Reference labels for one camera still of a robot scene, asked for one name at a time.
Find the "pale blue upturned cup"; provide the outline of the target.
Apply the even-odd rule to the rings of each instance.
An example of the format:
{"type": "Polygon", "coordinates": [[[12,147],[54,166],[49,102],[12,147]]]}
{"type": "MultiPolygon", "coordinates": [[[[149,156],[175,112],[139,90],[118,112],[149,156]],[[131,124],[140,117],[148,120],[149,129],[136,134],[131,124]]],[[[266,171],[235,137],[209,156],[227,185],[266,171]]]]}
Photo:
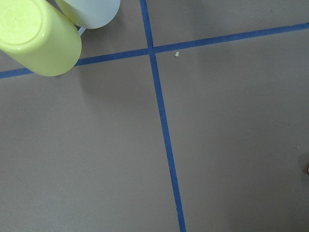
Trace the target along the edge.
{"type": "Polygon", "coordinates": [[[116,16],[120,0],[57,0],[62,13],[75,25],[97,29],[107,25],[116,16]]]}

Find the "yellow upturned cup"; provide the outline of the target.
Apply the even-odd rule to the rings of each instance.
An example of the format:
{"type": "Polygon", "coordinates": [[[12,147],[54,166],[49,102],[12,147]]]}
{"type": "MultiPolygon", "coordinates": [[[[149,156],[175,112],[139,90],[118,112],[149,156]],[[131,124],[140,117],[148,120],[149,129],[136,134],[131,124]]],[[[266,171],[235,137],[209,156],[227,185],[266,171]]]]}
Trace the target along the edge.
{"type": "Polygon", "coordinates": [[[33,73],[58,76],[77,63],[77,28],[45,0],[0,2],[0,49],[33,73]]]}

